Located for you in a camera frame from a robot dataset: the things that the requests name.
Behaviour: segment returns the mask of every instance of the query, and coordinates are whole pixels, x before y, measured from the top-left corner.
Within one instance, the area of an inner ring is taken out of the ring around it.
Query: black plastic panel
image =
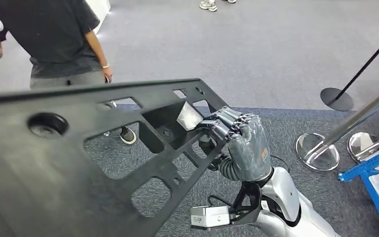
[[[179,98],[173,90],[187,96]],[[131,97],[137,111],[108,109]],[[192,150],[202,132],[174,121],[179,107],[205,99],[211,110],[226,105],[202,80],[122,83],[0,96],[0,236],[153,236],[224,146],[201,159]],[[85,139],[132,122],[157,155],[120,180],[108,178],[87,156]],[[186,154],[197,170],[177,185],[173,160]],[[150,178],[171,191],[166,205],[144,217],[131,195]]]

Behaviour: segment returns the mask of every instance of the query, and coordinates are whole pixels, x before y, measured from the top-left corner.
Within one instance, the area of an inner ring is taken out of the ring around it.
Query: gray carpet
[[[305,168],[296,160],[293,143],[305,132],[328,134],[343,121],[348,113],[312,110],[273,110],[241,108],[243,112],[261,115],[270,143],[271,153],[283,158],[291,169],[291,175],[297,188],[312,201],[314,208],[343,237],[379,237],[379,216],[366,189],[359,179],[341,183],[337,179],[339,171],[348,170],[354,162],[347,156],[345,140],[337,143],[341,162],[334,172],[315,173]],[[367,131],[379,136],[379,114],[361,124],[355,131]],[[121,143],[115,135],[98,136],[85,143],[85,148],[92,159],[113,179],[120,178],[135,169],[152,154],[138,141],[132,146]],[[189,177],[192,164],[185,157],[176,163]],[[284,164],[273,159],[273,164],[284,167]],[[190,229],[189,209],[192,206],[206,205],[207,196],[216,194],[233,201],[240,188],[240,183],[223,178],[218,172],[206,171],[181,202],[172,217],[158,232],[160,237],[224,237],[224,236],[264,236],[259,229],[250,226],[203,232]],[[166,187],[156,181],[136,192],[135,205],[142,212],[151,215],[161,208]]]

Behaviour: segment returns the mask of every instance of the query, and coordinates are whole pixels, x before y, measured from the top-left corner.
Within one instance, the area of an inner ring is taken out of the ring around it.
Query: cable
[[[275,156],[275,155],[271,155],[271,157],[277,158],[277,159],[279,159],[280,161],[282,161],[282,162],[285,164],[285,166],[287,167],[287,171],[288,171],[288,173],[290,173],[290,167],[288,166],[288,164],[287,164],[283,159],[281,159],[280,157]]]
[[[274,157],[274,158],[276,158],[276,159],[282,161],[282,162],[285,164],[285,166],[287,167],[287,172],[290,173],[290,167],[289,167],[288,164],[285,162],[285,160],[281,159],[281,158],[278,157],[278,156],[274,156],[274,155],[271,155],[271,157]],[[218,196],[216,196],[216,195],[209,195],[208,198],[207,198],[207,201],[208,201],[208,203],[210,204],[210,206],[214,206],[214,204],[213,204],[213,202],[211,201],[211,199],[216,199],[216,200],[221,201],[222,203],[224,203],[224,204],[226,204],[226,205],[228,205],[228,206],[230,206],[230,207],[232,206],[232,204],[231,204],[230,202],[224,200],[224,199],[221,198],[221,197],[218,197]],[[258,228],[258,229],[261,229],[259,226],[254,225],[254,224],[247,224],[247,225],[248,225],[248,226],[255,227],[255,228]]]
[[[231,206],[231,203],[228,202],[228,201],[226,201],[226,200],[224,200],[223,198],[218,197],[218,196],[216,196],[216,195],[210,195],[210,196],[208,196],[207,201],[208,201],[208,203],[209,203],[211,206],[214,206],[214,204],[213,204],[212,201],[211,201],[212,198],[213,198],[213,199],[216,199],[216,200],[219,200],[219,201],[221,201],[222,203],[224,203],[224,204],[226,204],[226,205],[228,205],[228,206]]]

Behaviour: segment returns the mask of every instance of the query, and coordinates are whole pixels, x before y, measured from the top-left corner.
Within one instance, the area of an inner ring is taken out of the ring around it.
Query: gray pants
[[[62,78],[31,78],[31,90],[40,88],[55,88],[68,85],[98,85],[104,84],[105,77],[102,71],[93,71]]]

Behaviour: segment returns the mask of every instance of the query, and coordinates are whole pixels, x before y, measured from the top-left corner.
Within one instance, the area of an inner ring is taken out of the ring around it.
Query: person's hand
[[[108,83],[111,83],[112,77],[113,77],[113,72],[110,67],[103,68],[102,73],[104,74],[105,78],[107,78]]]

